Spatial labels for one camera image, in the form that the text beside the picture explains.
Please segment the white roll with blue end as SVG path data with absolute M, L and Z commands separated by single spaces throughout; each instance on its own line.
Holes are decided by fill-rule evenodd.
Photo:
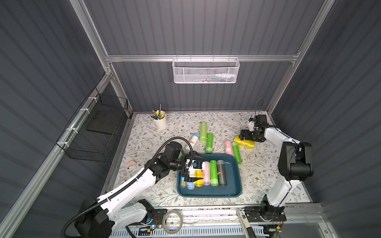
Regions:
M 194 182 L 187 182 L 187 189 L 188 190 L 194 190 L 195 189 Z

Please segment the yellow trash bag roll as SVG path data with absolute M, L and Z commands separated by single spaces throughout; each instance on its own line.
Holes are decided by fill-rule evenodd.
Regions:
M 254 149 L 255 142 L 250 140 L 241 140 L 238 136 L 235 137 L 234 142 L 245 148 Z
M 194 176 L 198 178 L 197 181 L 195 181 L 195 186 L 196 187 L 202 187 L 203 186 L 203 171 L 202 170 L 197 170 L 194 172 Z

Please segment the dark grey trash bag roll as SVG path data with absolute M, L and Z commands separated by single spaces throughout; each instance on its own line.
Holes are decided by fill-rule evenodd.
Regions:
M 223 160 L 217 160 L 217 176 L 218 182 L 220 186 L 227 185 L 226 171 L 225 171 L 225 163 Z

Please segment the white roll with red label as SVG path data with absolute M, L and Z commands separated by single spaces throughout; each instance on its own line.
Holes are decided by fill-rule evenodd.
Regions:
M 194 147 L 194 145 L 198 142 L 199 138 L 200 138 L 200 134 L 199 133 L 193 134 L 193 136 L 189 140 L 189 143 L 190 143 L 191 147 Z

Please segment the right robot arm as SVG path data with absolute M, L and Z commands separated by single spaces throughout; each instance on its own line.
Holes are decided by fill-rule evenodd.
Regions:
M 280 149 L 277 166 L 280 176 L 270 192 L 264 196 L 256 215 L 268 222 L 281 219 L 285 203 L 292 191 L 314 173 L 312 145 L 290 137 L 277 127 L 241 130 L 239 138 L 254 142 L 269 140 Z

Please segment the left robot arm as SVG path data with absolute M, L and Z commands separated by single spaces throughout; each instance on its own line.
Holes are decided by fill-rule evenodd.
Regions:
M 186 182 L 196 182 L 198 179 L 189 173 L 204 168 L 201 162 L 203 157 L 193 149 L 185 152 L 177 140 L 178 136 L 166 141 L 135 176 L 119 187 L 97 198 L 87 197 L 78 214 L 62 228 L 61 237 L 68 236 L 66 230 L 70 224 L 74 225 L 80 238 L 108 238 L 121 227 L 148 223 L 154 210 L 148 201 L 141 199 L 133 206 L 124 206 L 171 171 L 180 171 Z

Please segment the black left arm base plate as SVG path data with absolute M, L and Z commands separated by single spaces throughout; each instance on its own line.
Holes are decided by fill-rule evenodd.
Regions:
M 160 225 L 162 224 L 164 215 L 168 212 L 167 209 L 156 209 L 149 211 L 148 214 L 140 222 L 130 224 L 130 226 L 137 225 Z

